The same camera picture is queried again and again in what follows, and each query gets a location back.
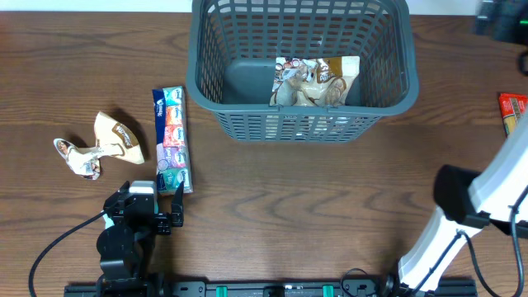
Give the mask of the San Remo pasta packet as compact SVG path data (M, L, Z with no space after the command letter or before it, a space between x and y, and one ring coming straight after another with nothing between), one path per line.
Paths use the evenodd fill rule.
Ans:
M527 96L514 93L501 93L498 98L498 103L505 134L508 136L515 130L518 121L526 112Z

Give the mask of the beige brown snack pouch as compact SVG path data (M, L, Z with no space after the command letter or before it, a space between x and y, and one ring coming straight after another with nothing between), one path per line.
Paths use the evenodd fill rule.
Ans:
M360 73L359 56L315 59L313 78L305 91L316 106L343 106Z

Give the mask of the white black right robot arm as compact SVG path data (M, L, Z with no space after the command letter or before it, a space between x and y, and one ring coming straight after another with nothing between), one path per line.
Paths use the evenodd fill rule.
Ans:
M519 241L527 236L527 106L505 117L512 122L507 139L483 172L444 165L434 183L436 208L411 250L402 256L393 276L380 289L383 296L438 296L446 268L462 247L475 253L471 238L493 225L512 240L517 287L525 287Z

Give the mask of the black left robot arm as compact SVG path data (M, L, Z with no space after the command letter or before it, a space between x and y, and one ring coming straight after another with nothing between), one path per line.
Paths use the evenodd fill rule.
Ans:
M97 296L172 295L172 285L162 273L149 273L148 266L158 235L169 235L184 222L184 186L177 187L169 213L160 213L157 186L153 181L126 181L103 206L111 221L97 239L102 276L96 282Z

